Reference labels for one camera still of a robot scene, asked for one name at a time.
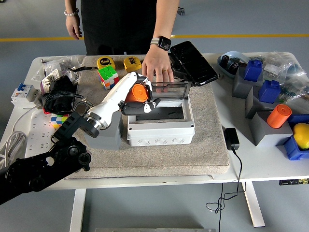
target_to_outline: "rubik's cube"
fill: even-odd
[[[69,115],[56,115],[52,114],[52,117],[50,119],[50,123],[53,125],[53,127],[57,130],[61,125],[67,120]]]
[[[99,69],[98,76],[105,90],[113,88],[119,81],[118,73],[110,65]]]

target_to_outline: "white table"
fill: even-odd
[[[260,53],[244,53],[246,56],[257,56]],[[217,58],[222,54],[204,54],[206,60],[220,73],[217,67]],[[59,57],[43,57],[45,61],[55,60]],[[33,60],[29,72],[24,81],[25,84],[34,85],[39,89],[40,82],[33,81],[32,77],[41,66],[41,59]],[[256,194],[253,188],[253,181],[285,180],[309,178],[309,159],[290,161],[288,160],[283,146],[257,148],[249,129],[250,119],[245,118],[245,100],[234,98],[232,93],[232,79],[220,76],[218,80],[211,83],[218,106],[220,122],[224,128],[236,128],[240,147],[237,154],[242,160],[242,174],[240,182],[246,183],[246,199],[255,227],[265,226],[264,220],[258,205]],[[302,100],[297,100],[293,105],[298,111],[302,111]],[[15,107],[9,119],[0,145],[10,136],[12,127],[20,116],[28,109]],[[15,128],[28,134],[31,114],[23,117]],[[204,184],[204,183],[226,183],[237,182],[239,174],[239,160],[230,152],[230,169],[225,174],[214,176],[170,176],[170,177],[126,177],[106,179],[69,179],[60,180],[48,189],[76,189],[73,206],[71,231],[81,230],[83,217],[84,198],[86,189],[94,188],[116,188],[135,186],[159,186],[159,185],[183,185],[183,184]]]

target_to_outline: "black pants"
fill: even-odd
[[[84,37],[84,42],[86,45],[87,56],[124,55],[125,52],[127,55],[145,55],[150,48],[150,44],[141,44],[140,48],[137,50],[116,49],[100,44],[89,39],[87,36]]]

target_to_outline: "gray floor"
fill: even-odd
[[[182,0],[173,34],[308,34],[306,0]],[[64,4],[56,1],[7,0],[0,3],[0,38],[65,37]],[[293,53],[309,70],[309,37],[173,39],[190,40],[202,53]],[[34,58],[85,54],[83,41],[0,43],[0,137],[13,109],[11,94],[25,79]],[[266,226],[254,228],[244,195],[226,202],[221,231],[305,232],[309,229],[309,186],[255,182]],[[83,231],[95,228],[215,228],[219,215],[205,207],[217,201],[221,184],[89,189]],[[236,189],[226,184],[225,192]],[[0,206],[0,231],[69,231],[73,190],[19,196]]]

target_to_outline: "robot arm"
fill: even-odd
[[[153,110],[160,99],[153,102],[125,102],[126,96],[136,83],[145,85],[150,101],[152,88],[148,79],[135,72],[129,73],[110,90],[102,103],[91,107],[84,117],[73,112],[53,134],[54,145],[48,152],[26,159],[16,159],[11,166],[1,169],[0,205],[22,193],[41,191],[81,168],[89,171],[91,155],[86,146],[72,135],[81,128],[96,138],[99,130],[109,127],[112,114],[117,110],[121,110],[125,115],[140,115]],[[53,164],[47,162],[48,157],[53,158]]]
[[[124,115],[142,115],[151,112],[160,102],[125,102],[125,99],[135,84],[142,84],[148,90],[148,101],[152,99],[152,86],[145,76],[136,72],[124,76],[108,93],[102,103],[89,109],[85,118],[97,130],[106,129],[111,121],[112,114],[121,110]]]

